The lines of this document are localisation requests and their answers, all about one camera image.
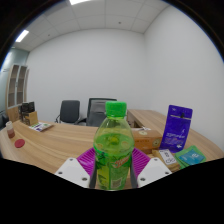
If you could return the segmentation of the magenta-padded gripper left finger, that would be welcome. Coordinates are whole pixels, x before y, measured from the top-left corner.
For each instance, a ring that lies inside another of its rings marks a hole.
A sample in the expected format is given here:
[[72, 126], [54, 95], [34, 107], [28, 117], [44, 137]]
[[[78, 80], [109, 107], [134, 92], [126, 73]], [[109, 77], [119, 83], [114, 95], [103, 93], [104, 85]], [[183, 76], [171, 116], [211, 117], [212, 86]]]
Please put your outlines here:
[[68, 158], [55, 174], [84, 188], [95, 188], [96, 163], [95, 150], [88, 149], [77, 158]]

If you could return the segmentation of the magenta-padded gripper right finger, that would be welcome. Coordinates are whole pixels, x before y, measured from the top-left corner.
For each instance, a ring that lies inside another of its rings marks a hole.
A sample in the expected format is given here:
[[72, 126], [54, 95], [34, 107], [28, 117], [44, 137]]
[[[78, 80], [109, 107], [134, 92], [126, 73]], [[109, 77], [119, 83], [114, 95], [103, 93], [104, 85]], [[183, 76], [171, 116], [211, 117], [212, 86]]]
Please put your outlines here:
[[170, 174], [171, 171], [159, 158], [150, 158], [137, 148], [133, 150], [130, 168], [133, 188], [141, 188]]

